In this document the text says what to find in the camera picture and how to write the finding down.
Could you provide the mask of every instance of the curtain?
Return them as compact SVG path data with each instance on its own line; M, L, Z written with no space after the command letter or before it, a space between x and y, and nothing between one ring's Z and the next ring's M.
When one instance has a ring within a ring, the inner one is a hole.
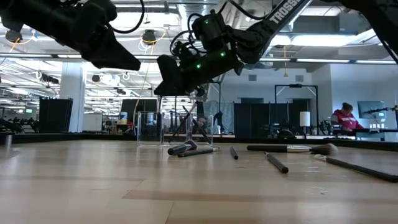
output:
M218 101L207 101L203 103L205 116L215 115L219 112ZM234 132L234 104L221 102L221 112L223 112L223 126L227 133ZM217 123L214 125L214 133L217 133Z

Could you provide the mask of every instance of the silver ferrule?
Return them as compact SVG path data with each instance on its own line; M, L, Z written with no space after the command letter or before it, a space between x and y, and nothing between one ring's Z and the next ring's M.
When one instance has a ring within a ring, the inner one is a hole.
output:
M298 149L298 150L304 150L304 151L309 151L311 147L308 146L286 146L287 149Z

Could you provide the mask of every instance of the white pillar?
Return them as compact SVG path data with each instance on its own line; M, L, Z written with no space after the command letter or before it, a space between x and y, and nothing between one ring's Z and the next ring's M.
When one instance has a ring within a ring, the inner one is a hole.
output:
M85 112L86 72L82 63L62 64L60 99L73 99L70 115L70 132L80 133L83 128Z

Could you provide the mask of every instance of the person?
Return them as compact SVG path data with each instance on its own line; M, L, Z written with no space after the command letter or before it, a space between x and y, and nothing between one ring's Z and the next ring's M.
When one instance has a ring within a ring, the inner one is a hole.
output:
M343 103L341 110L336 110L331 118L332 125L342 125L342 130L352 132L354 129L363 129L362 125L355 119L353 112L353 106L349 103Z
M207 129L206 129L206 118L205 118L204 116L199 116L199 117L198 117L197 123L198 123L199 127L201 127L201 129L202 129L205 133L207 133ZM196 125L193 126L192 134L200 134L198 126L196 126Z

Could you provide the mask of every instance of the brush bristles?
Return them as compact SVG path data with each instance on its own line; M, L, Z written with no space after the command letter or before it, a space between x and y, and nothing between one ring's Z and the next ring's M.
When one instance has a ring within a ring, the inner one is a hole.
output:
M311 153L321 155L334 155L337 153L337 151L337 147L332 143L324 144L322 146L317 146L310 149Z

